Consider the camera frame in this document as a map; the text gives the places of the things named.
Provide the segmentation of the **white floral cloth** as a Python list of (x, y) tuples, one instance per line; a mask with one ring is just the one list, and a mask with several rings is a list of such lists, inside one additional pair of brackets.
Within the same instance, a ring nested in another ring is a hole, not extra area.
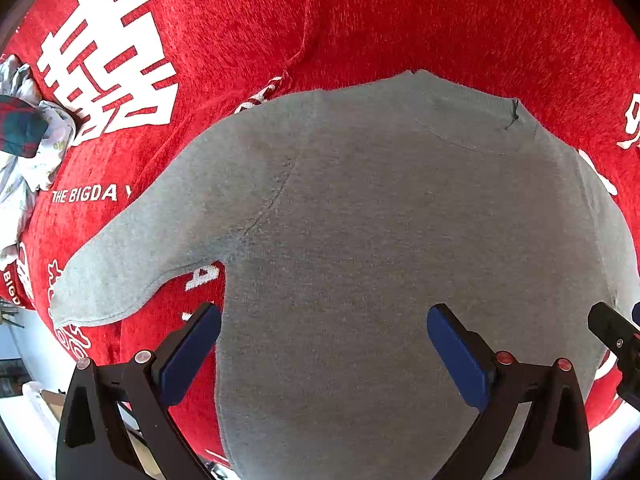
[(1, 95), (29, 103), (48, 123), (34, 158), (1, 152), (1, 266), (6, 268), (17, 259), (37, 193), (52, 186), (76, 136), (76, 125), (63, 107), (41, 97), (30, 66), (14, 54), (1, 63)]

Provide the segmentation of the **grey knit sweater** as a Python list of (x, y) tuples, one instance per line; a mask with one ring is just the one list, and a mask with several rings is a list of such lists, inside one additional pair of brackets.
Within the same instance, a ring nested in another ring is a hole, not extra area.
[(427, 72), (291, 94), (202, 132), (73, 255), (58, 325), (226, 271), (215, 403), (243, 479), (421, 479), (472, 424), (425, 317), (565, 356), (589, 389), (597, 302), (629, 314), (636, 248), (597, 174), (518, 101)]

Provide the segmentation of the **dark plaid garment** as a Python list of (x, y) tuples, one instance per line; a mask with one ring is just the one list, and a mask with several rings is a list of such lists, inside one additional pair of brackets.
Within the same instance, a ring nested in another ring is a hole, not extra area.
[(34, 158), (47, 128), (35, 107), (14, 96), (0, 96), (0, 151)]

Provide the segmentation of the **red printed blanket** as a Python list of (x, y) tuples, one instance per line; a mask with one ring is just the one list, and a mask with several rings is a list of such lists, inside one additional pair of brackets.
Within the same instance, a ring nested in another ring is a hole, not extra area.
[[(152, 346), (202, 301), (224, 305), (219, 262), (172, 278), (136, 313), (58, 325), (66, 263), (202, 132), (295, 93), (427, 72), (520, 102), (578, 151), (639, 249), (639, 41), (611, 0), (37, 0), (9, 43), (45, 96), (79, 120), (54, 185), (22, 236), (16, 270), (73, 359), (110, 364)], [(591, 428), (619, 413), (604, 350), (582, 389)], [(224, 460), (208, 356), (179, 427)]]

